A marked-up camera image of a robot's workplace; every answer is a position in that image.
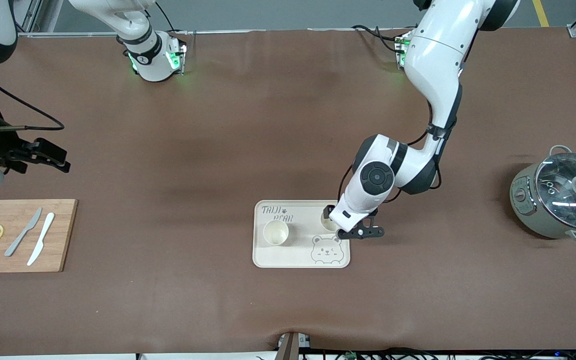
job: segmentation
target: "white-handled knife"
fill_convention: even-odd
[[[48,215],[46,215],[46,220],[43,222],[43,228],[41,229],[39,240],[37,240],[37,244],[34,246],[32,255],[30,255],[30,259],[28,259],[28,264],[26,264],[27,266],[32,265],[44,249],[44,238],[46,237],[46,233],[48,232],[50,225],[53,223],[53,219],[55,219],[55,213],[48,212]]]
[[[10,246],[6,249],[4,256],[9,257],[15,253],[15,250],[17,250],[17,247],[21,243],[21,240],[25,237],[26,233],[32,230],[35,227],[35,225],[37,225],[37,222],[39,221],[39,217],[41,216],[41,214],[42,214],[42,208],[40,207],[34,213],[32,219],[30,219],[30,222],[28,223],[28,225],[25,226],[21,234],[19,234],[19,236],[16,237],[16,239],[14,240],[14,242],[10,244]]]

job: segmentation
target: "white robotic arm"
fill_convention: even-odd
[[[165,31],[155,31],[142,11],[156,0],[70,0],[72,6],[98,18],[117,32],[128,49],[132,67],[144,80],[161,82],[183,73],[186,44]]]
[[[430,105],[432,117],[423,148],[378,134],[364,140],[352,164],[354,175],[338,205],[327,210],[343,230],[340,239],[368,237],[361,221],[394,187],[419,194],[432,187],[439,160],[457,123],[464,58],[478,30],[493,31],[515,13],[520,0],[414,0],[427,9],[416,29],[402,37],[399,63]],[[379,237],[383,231],[375,232]]]

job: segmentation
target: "cutting board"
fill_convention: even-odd
[[[21,234],[38,208],[42,208],[42,211],[37,224],[23,237],[13,255],[5,257],[6,249]],[[76,210],[77,200],[74,199],[0,200],[0,225],[4,228],[0,238],[0,272],[62,271]],[[26,264],[48,213],[54,213],[55,217],[43,239],[43,250],[37,260],[28,266]]]

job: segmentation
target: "white tray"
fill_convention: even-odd
[[[254,207],[252,261],[260,268],[336,268],[350,263],[350,240],[322,225],[322,212],[336,200],[261,200]],[[264,226],[272,220],[288,225],[288,239],[272,246]]]

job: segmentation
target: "brown table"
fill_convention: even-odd
[[[576,39],[482,33],[461,78],[443,186],[379,209],[344,269],[260,269],[262,199],[331,199],[366,137],[425,129],[425,99],[352,31],[199,35],[148,83],[113,38],[20,39],[0,84],[66,123],[71,173],[10,173],[0,199],[74,198],[62,273],[0,274],[0,355],[314,347],[576,348],[576,243],[528,233],[508,188],[576,151]],[[12,124],[47,124],[0,94]]]

